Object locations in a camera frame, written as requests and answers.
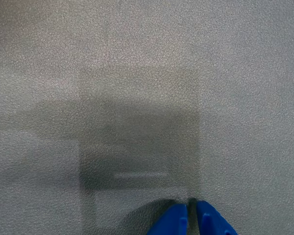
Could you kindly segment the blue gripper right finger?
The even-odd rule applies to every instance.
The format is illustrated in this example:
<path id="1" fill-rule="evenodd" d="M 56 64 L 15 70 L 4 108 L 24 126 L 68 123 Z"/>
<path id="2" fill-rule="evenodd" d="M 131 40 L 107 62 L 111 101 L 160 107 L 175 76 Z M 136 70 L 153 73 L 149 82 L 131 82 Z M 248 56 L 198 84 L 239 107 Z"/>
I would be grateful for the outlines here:
<path id="1" fill-rule="evenodd" d="M 234 228 L 208 202 L 197 201 L 196 213 L 200 235 L 238 235 Z"/>

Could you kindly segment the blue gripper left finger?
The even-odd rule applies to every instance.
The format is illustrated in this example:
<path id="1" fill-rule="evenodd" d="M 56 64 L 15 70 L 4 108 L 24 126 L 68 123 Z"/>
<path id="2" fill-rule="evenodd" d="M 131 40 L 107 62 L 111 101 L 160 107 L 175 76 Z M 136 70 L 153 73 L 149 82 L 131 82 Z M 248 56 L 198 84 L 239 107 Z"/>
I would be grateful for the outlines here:
<path id="1" fill-rule="evenodd" d="M 187 225 L 187 206 L 174 204 L 160 216 L 147 235 L 186 235 Z"/>

